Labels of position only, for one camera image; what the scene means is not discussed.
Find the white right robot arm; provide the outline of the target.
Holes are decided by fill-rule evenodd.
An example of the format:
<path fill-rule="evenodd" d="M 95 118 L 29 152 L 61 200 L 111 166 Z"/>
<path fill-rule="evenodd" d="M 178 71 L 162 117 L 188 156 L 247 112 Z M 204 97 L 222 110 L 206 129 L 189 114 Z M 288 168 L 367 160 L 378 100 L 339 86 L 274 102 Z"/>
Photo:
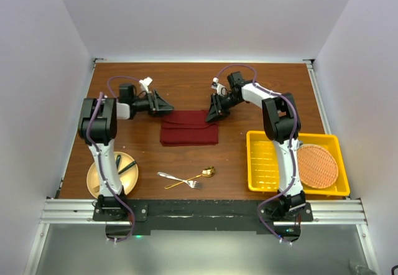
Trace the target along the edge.
<path fill-rule="evenodd" d="M 273 143 L 279 170 L 278 194 L 274 198 L 278 216 L 290 221 L 306 204 L 300 181 L 297 151 L 300 147 L 301 122 L 294 98 L 290 93 L 276 93 L 254 80 L 245 80 L 241 72 L 227 76 L 229 88 L 214 77 L 207 123 L 220 121 L 230 114 L 230 109 L 242 102 L 252 103 L 262 110 L 265 134 Z"/>

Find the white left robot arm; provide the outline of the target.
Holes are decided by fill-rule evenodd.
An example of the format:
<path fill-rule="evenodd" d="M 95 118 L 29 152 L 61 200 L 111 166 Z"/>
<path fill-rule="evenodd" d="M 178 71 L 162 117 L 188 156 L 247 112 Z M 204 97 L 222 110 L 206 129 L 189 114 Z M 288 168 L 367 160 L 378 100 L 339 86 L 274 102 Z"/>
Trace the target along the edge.
<path fill-rule="evenodd" d="M 140 81 L 140 87 L 144 92 L 142 95 L 137 93 L 133 84 L 123 83 L 119 85 L 119 96 L 116 98 L 106 98 L 101 93 L 98 98 L 83 100 L 78 135 L 93 156 L 99 180 L 95 217 L 125 220 L 132 213 L 114 156 L 118 120 L 133 119 L 139 112 L 162 117 L 174 110 L 156 89 L 150 90 L 144 80 Z"/>

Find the dark red cloth napkin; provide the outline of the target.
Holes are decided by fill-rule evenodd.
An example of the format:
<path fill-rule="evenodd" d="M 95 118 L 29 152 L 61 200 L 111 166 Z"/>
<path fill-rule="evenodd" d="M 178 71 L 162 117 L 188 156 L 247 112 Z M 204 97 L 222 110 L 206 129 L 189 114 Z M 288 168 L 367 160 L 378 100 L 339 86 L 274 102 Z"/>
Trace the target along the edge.
<path fill-rule="evenodd" d="M 207 123 L 208 112 L 173 111 L 162 117 L 160 143 L 163 146 L 207 146 L 218 144 L 218 123 Z"/>

